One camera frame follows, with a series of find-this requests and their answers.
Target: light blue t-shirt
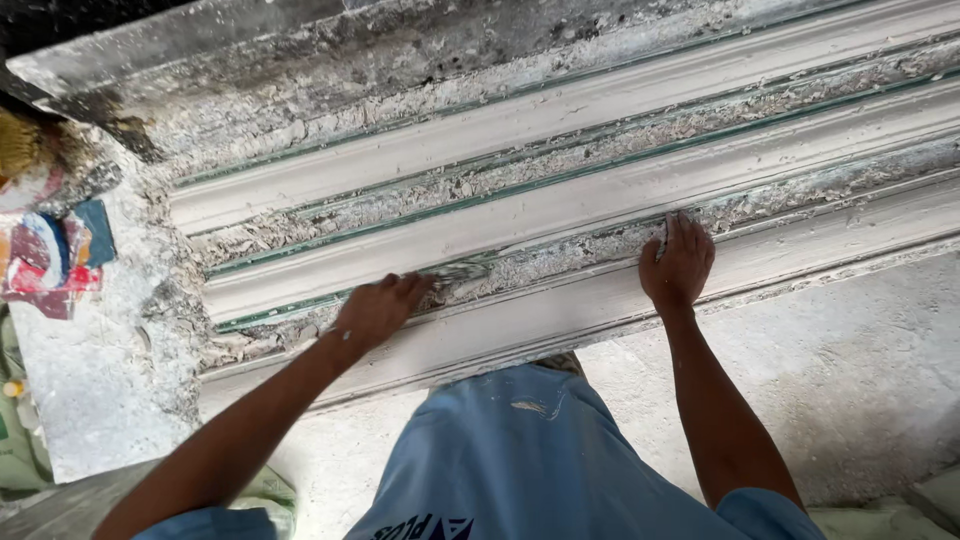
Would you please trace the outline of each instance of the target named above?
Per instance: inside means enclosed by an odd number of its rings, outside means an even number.
[[[250,530],[251,519],[266,520],[252,512],[197,510],[136,538],[221,538],[216,528]],[[232,516],[247,521],[235,526]],[[177,536],[160,530],[178,520]],[[588,538],[824,536],[788,499],[763,489],[735,490],[713,512],[640,460],[583,378],[533,364],[434,389],[397,440],[371,509],[347,535]]]

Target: person's left hand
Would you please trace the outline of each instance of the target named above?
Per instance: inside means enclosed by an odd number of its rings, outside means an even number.
[[[387,274],[380,283],[353,289],[333,328],[362,356],[400,330],[417,307],[434,276]]]

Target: brush bristles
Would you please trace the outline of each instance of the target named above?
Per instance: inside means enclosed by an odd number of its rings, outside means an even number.
[[[39,126],[0,108],[0,175],[13,178],[36,158]]]

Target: person's right hand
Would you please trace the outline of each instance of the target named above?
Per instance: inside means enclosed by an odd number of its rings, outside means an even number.
[[[704,228],[666,214],[666,250],[657,260],[660,240],[651,239],[640,255],[640,285],[657,311],[692,307],[704,290],[716,249]]]

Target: paint brush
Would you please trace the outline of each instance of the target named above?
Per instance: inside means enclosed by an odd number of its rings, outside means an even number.
[[[451,262],[433,268],[426,273],[437,277],[434,288],[440,288],[451,283],[470,282],[486,278],[490,274],[490,267],[479,262]]]

